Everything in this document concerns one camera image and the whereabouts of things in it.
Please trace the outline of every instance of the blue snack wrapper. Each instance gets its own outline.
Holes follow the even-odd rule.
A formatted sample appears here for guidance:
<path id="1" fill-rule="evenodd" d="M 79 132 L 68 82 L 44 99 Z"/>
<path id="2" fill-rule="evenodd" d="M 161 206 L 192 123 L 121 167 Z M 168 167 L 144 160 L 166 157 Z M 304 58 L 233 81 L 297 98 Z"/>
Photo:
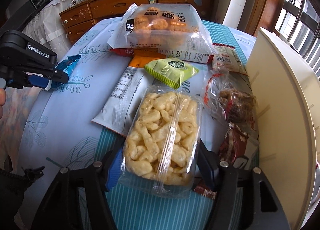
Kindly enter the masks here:
<path id="1" fill-rule="evenodd" d="M 56 66 L 56 69 L 67 73 L 68 77 L 70 77 L 80 58 L 81 58 L 81 55 L 69 56 L 67 59 L 61 61 Z M 54 81 L 50 80 L 48 86 L 45 89 L 50 90 L 53 88 L 57 88 L 61 85 L 63 85 L 63 83 L 54 82 Z"/>

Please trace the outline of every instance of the window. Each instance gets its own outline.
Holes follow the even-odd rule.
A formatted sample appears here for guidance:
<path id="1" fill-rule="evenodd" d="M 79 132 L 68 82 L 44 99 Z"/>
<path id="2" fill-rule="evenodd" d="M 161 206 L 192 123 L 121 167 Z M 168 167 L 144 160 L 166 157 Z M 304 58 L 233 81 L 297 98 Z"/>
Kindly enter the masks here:
<path id="1" fill-rule="evenodd" d="M 309 0 L 284 0 L 275 34 L 287 40 L 320 78 L 320 18 Z"/>

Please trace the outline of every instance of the wooden dresser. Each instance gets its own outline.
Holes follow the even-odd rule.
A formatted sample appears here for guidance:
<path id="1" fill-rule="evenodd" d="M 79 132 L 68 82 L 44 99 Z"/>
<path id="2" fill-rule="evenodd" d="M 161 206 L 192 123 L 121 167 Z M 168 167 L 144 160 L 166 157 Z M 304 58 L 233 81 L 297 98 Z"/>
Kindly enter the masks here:
<path id="1" fill-rule="evenodd" d="M 90 28 L 105 18 L 123 15 L 133 4 L 150 3 L 191 4 L 201 19 L 209 20 L 213 0 L 87 0 L 60 13 L 69 39 L 74 44 Z"/>

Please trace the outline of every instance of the human hand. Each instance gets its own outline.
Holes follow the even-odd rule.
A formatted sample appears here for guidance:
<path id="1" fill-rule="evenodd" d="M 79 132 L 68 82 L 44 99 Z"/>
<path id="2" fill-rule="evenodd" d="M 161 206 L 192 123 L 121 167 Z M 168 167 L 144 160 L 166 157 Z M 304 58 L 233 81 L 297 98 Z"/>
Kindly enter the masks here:
<path id="1" fill-rule="evenodd" d="M 7 98 L 7 95 L 5 93 L 5 90 L 0 88 L 0 119 L 2 118 L 2 115 L 3 115 L 2 106 L 4 106 L 6 98 Z"/>

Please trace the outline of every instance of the white lace curtain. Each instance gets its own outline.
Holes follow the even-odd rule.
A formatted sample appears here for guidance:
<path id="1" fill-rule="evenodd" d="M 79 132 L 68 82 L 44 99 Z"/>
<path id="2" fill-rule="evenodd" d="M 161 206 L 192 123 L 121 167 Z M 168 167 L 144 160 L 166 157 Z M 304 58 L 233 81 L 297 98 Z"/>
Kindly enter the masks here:
<path id="1" fill-rule="evenodd" d="M 71 48 L 66 37 L 59 13 L 66 10 L 72 0 L 52 0 L 22 31 L 27 36 L 51 49 L 58 55 L 58 61 Z"/>

